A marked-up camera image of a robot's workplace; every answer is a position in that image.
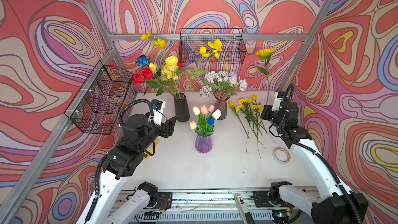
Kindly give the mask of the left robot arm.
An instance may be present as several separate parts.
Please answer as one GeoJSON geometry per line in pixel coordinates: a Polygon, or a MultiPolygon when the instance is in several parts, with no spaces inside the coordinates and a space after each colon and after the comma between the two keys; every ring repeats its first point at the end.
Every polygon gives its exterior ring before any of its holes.
{"type": "Polygon", "coordinates": [[[166,118],[163,100],[138,99],[119,113],[122,137],[115,147],[98,163],[94,178],[94,192],[78,219],[79,224],[128,224],[144,208],[154,207],[158,188],[141,183],[136,192],[114,213],[112,207],[121,189],[129,181],[145,156],[153,156],[155,141],[173,135],[177,118],[166,118]]]}

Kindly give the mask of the yellow tulip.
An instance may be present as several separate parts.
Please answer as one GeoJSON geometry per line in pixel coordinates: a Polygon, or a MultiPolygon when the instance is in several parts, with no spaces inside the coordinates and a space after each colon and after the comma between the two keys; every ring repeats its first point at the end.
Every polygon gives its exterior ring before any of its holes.
{"type": "Polygon", "coordinates": [[[257,96],[256,95],[252,95],[251,102],[252,102],[253,105],[258,105],[258,101],[257,101],[257,96]]]}
{"type": "Polygon", "coordinates": [[[246,128],[244,127],[244,125],[243,125],[243,123],[241,121],[241,118],[240,118],[240,116],[239,116],[239,114],[237,112],[237,108],[235,107],[234,102],[230,101],[229,102],[229,107],[230,107],[231,111],[234,113],[234,115],[236,116],[236,118],[238,119],[239,123],[241,124],[241,126],[242,126],[242,128],[243,128],[243,130],[244,130],[244,132],[246,134],[246,137],[249,138],[249,134],[248,134],[246,128]]]}

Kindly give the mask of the purple glass tulip vase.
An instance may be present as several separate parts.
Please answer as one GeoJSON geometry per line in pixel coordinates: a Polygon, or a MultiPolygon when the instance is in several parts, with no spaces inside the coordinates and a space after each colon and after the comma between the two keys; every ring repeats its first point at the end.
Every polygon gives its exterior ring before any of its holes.
{"type": "Polygon", "coordinates": [[[195,129],[197,138],[195,141],[195,148],[199,153],[208,153],[212,150],[212,134],[214,132],[214,127],[210,127],[210,131],[202,131],[199,128],[195,129]]]}

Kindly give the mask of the sunflower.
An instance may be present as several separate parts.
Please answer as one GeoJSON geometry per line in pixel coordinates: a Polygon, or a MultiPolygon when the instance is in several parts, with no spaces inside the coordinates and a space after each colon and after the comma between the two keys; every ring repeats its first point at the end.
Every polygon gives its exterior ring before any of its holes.
{"type": "Polygon", "coordinates": [[[256,65],[257,70],[265,75],[266,77],[266,85],[267,85],[267,102],[269,100],[269,92],[271,91],[270,89],[270,82],[269,82],[269,75],[270,75],[270,65],[271,65],[271,57],[273,55],[273,53],[275,52],[275,49],[261,49],[258,50],[256,53],[256,56],[258,57],[258,59],[263,62],[263,66],[258,66],[256,65]]]}

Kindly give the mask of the yellow carnation stem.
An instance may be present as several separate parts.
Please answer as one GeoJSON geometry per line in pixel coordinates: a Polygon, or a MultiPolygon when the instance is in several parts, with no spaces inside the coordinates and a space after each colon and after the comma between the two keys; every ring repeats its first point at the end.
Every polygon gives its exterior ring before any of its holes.
{"type": "MultiPolygon", "coordinates": [[[[244,115],[244,118],[248,122],[249,130],[254,134],[253,123],[252,123],[252,113],[251,113],[251,107],[253,106],[253,104],[251,102],[251,98],[239,99],[238,105],[241,105],[243,107],[242,110],[240,111],[240,113],[244,115]]],[[[262,124],[262,118],[261,118],[261,133],[262,133],[262,129],[264,129],[264,126],[262,124]]]]}
{"type": "Polygon", "coordinates": [[[252,113],[252,123],[253,123],[253,132],[256,136],[257,139],[257,150],[260,156],[260,160],[262,160],[261,158],[261,154],[260,154],[260,137],[262,136],[261,133],[261,112],[262,112],[262,106],[261,105],[253,105],[251,107],[251,113],[252,113]]]}
{"type": "Polygon", "coordinates": [[[248,153],[248,151],[247,151],[247,142],[248,142],[248,139],[249,139],[249,134],[248,134],[248,132],[246,131],[245,126],[243,125],[243,123],[242,123],[242,121],[241,121],[241,118],[240,118],[240,116],[239,116],[239,113],[240,113],[240,111],[242,110],[242,108],[243,108],[243,107],[242,107],[241,105],[238,105],[238,106],[236,107],[235,111],[236,111],[236,116],[237,116],[237,118],[238,118],[240,124],[242,125],[242,127],[243,127],[243,129],[244,129],[244,131],[245,131],[245,134],[246,134],[246,136],[247,136],[245,149],[246,149],[246,153],[248,153]]]}

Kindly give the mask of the yellow poppy spray stem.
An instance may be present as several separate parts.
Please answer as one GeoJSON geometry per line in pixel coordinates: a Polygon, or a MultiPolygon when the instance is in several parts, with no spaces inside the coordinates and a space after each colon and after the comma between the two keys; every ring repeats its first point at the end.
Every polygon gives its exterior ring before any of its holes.
{"type": "Polygon", "coordinates": [[[186,72],[186,79],[188,80],[188,84],[184,89],[184,94],[187,93],[191,83],[196,77],[199,77],[200,75],[203,75],[207,72],[205,69],[203,69],[203,66],[208,63],[212,58],[220,58],[220,53],[222,52],[222,41],[217,39],[214,42],[209,41],[207,44],[209,46],[209,50],[207,50],[206,47],[201,46],[199,49],[201,57],[195,64],[194,68],[189,69],[186,72]]]}

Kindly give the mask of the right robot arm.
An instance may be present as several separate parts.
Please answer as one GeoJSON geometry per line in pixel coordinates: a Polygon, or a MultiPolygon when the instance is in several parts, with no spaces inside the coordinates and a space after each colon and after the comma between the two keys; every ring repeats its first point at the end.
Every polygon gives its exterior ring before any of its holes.
{"type": "Polygon", "coordinates": [[[301,161],[319,192],[319,197],[299,190],[288,181],[271,184],[272,204],[290,203],[310,216],[315,224],[361,224],[369,206],[363,194],[355,193],[336,174],[318,150],[308,131],[298,125],[299,108],[292,101],[294,84],[277,92],[273,105],[266,105],[261,118],[276,129],[280,138],[301,161]]]}

